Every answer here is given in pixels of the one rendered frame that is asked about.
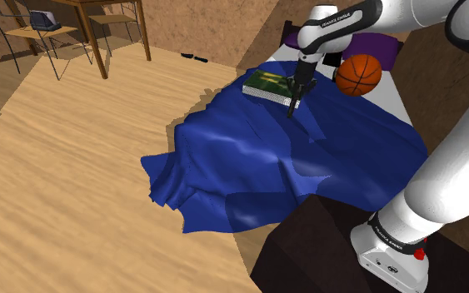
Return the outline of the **dark robot stand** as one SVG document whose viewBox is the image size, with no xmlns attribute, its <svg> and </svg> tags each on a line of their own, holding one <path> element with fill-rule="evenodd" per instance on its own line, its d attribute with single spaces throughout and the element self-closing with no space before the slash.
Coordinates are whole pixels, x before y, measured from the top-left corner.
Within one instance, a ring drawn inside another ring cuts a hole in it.
<svg viewBox="0 0 469 293">
<path fill-rule="evenodd" d="M 252 280 L 262 293 L 400 293 L 357 262 L 350 231 L 369 216 L 354 206 L 309 196 L 269 233 Z M 467 250 L 435 233 L 425 251 L 425 293 L 469 293 Z"/>
</svg>

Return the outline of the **green book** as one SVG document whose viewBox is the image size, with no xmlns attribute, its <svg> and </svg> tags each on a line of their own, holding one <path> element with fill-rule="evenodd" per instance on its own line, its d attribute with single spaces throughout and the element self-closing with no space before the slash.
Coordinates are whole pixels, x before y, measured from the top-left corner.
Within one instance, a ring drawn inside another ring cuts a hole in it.
<svg viewBox="0 0 469 293">
<path fill-rule="evenodd" d="M 284 76 L 257 69 L 243 84 L 242 93 L 289 107 L 292 92 Z"/>
</svg>

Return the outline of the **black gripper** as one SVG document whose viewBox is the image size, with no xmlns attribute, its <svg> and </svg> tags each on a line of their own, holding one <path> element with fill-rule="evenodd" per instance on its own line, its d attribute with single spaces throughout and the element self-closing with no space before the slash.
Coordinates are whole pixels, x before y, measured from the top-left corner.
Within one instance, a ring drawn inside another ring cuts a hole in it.
<svg viewBox="0 0 469 293">
<path fill-rule="evenodd" d="M 287 78 L 287 86 L 292 97 L 287 111 L 287 117 L 291 118 L 298 100 L 301 100 L 316 85 L 317 79 L 313 78 L 317 64 L 315 62 L 297 61 L 294 77 Z"/>
</svg>

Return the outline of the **orange basketball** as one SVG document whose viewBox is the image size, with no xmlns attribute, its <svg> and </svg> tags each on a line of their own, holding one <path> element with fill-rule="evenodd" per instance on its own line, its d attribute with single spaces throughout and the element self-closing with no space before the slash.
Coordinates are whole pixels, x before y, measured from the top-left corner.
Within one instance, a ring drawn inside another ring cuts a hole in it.
<svg viewBox="0 0 469 293">
<path fill-rule="evenodd" d="M 335 83 L 340 92 L 358 97 L 371 92 L 382 79 L 382 66 L 373 56 L 349 57 L 336 71 Z"/>
</svg>

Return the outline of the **metal chair with wooden seat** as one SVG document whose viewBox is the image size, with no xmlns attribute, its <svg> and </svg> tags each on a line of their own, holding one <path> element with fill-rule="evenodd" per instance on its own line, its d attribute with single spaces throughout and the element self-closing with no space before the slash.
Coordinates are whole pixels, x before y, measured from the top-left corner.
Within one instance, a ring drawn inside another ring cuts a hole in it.
<svg viewBox="0 0 469 293">
<path fill-rule="evenodd" d="M 144 40 L 143 32 L 142 32 L 142 29 L 141 29 L 141 23 L 140 23 L 140 16 L 141 16 L 140 9 L 141 9 L 141 7 L 142 7 L 142 2 L 140 0 L 132 2 L 132 11 L 135 14 L 135 17 L 129 17 L 128 15 L 126 15 L 124 13 L 124 5 L 122 3 L 120 4 L 122 14 L 104 14 L 104 15 L 92 15 L 92 16 L 90 16 L 90 19 L 92 21 L 94 21 L 95 23 L 98 23 L 101 26 L 102 34 L 103 34 L 105 43 L 107 45 L 107 51 L 108 51 L 110 56 L 112 56 L 112 49 L 109 46 L 109 42 L 107 40 L 107 35 L 105 33 L 104 27 L 106 25 L 116 24 L 116 23 L 123 23 L 125 25 L 126 30 L 127 30 L 127 34 L 129 36 L 129 39 L 130 39 L 131 42 L 132 42 L 132 36 L 131 36 L 130 31 L 129 31 L 128 24 L 130 22 L 136 23 L 137 24 L 137 30 L 138 30 L 139 35 L 140 35 L 141 43 L 142 43 L 142 45 L 145 49 L 149 50 L 149 46 L 147 45 L 146 41 Z"/>
<path fill-rule="evenodd" d="M 59 28 L 56 31 L 53 31 L 53 32 L 44 32 L 44 31 L 34 30 L 31 27 L 31 23 L 30 23 L 30 12 L 32 10 L 30 10 L 27 5 L 25 5 L 25 8 L 27 9 L 27 14 L 21 14 L 20 12 L 14 12 L 11 8 L 10 8 L 11 14 L 5 14 L 5 13 L 2 12 L 2 9 L 0 8 L 0 17 L 11 17 L 17 22 L 17 25 L 18 25 L 18 28 L 13 29 L 13 30 L 9 30 L 9 31 L 4 31 L 2 29 L 2 27 L 0 26 L 0 33 L 2 34 L 2 36 L 5 40 L 5 43 L 7 44 L 8 48 L 11 52 L 12 59 L 14 61 L 17 72 L 21 73 L 21 70 L 20 70 L 20 67 L 19 67 L 17 59 L 16 59 L 16 54 L 13 51 L 10 42 L 8 41 L 8 38 L 7 38 L 8 36 L 21 37 L 21 38 L 24 38 L 26 41 L 29 41 L 29 42 L 32 39 L 33 40 L 39 40 L 43 44 L 44 48 L 46 49 L 46 54 L 47 54 L 48 59 L 49 59 L 51 65 L 52 65 L 52 69 L 54 71 L 56 79 L 60 80 L 60 77 L 57 73 L 57 69 L 55 68 L 55 65 L 52 61 L 52 56 L 50 54 L 50 51 L 53 51 L 54 57 L 58 58 L 57 50 L 56 50 L 56 47 L 53 43 L 53 37 L 57 36 L 57 35 L 62 35 L 62 34 L 69 34 L 70 32 L 76 32 L 77 28 L 76 27 L 63 26 L 60 23 L 62 25 L 62 27 Z"/>
</svg>

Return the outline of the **dark grey device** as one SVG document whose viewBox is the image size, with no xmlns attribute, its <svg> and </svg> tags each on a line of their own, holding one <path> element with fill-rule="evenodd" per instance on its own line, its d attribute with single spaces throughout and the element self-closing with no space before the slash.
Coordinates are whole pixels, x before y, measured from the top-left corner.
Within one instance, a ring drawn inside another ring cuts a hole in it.
<svg viewBox="0 0 469 293">
<path fill-rule="evenodd" d="M 57 22 L 52 12 L 32 10 L 30 12 L 30 23 L 34 30 L 53 32 L 62 27 Z"/>
</svg>

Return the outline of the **purple pillow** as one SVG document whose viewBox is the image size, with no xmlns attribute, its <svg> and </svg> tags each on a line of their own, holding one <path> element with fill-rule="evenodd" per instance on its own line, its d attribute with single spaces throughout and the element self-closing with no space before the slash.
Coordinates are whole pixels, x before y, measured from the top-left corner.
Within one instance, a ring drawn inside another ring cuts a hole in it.
<svg viewBox="0 0 469 293">
<path fill-rule="evenodd" d="M 354 34 L 349 46 L 342 52 L 328 53 L 322 63 L 331 67 L 338 67 L 343 60 L 351 56 L 367 54 L 375 57 L 381 64 L 383 71 L 391 71 L 403 42 L 380 33 L 364 32 Z"/>
</svg>

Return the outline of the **wooden table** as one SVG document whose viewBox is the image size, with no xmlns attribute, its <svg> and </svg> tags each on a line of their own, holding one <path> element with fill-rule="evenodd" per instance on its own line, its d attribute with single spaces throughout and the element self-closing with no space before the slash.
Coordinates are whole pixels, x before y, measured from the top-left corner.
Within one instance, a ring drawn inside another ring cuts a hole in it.
<svg viewBox="0 0 469 293">
<path fill-rule="evenodd" d="M 84 39 L 84 41 L 82 42 L 82 46 L 83 48 L 86 48 L 84 45 L 85 42 L 88 42 L 91 45 L 92 51 L 95 57 L 95 61 L 97 62 L 101 76 L 103 79 L 108 79 L 107 69 L 105 68 L 104 63 L 103 63 L 102 56 L 100 54 L 99 47 L 97 45 L 97 39 L 95 38 L 94 30 L 92 28 L 92 23 L 91 23 L 92 20 L 90 19 L 90 16 L 87 13 L 87 9 L 89 7 L 103 6 L 105 4 L 121 4 L 121 3 L 124 4 L 125 2 L 134 2 L 138 0 L 50 0 L 50 1 L 62 3 L 62 4 L 65 4 L 74 8 L 77 23 L 79 25 L 79 31 L 81 33 L 82 38 Z M 16 9 L 13 8 L 13 5 L 15 4 L 15 0 L 5 0 L 5 2 L 9 6 L 9 9 L 11 8 L 14 12 L 17 11 Z M 141 12 L 140 23 L 141 23 L 141 29 L 143 32 L 143 37 L 147 45 L 149 46 L 143 7 L 141 7 L 140 12 Z M 27 43 L 29 47 L 31 48 L 32 53 L 36 55 L 37 53 L 35 49 L 33 48 L 32 40 L 30 42 L 27 41 Z M 149 50 L 144 48 L 144 50 L 145 50 L 146 59 L 150 62 L 152 60 L 150 48 Z"/>
</svg>

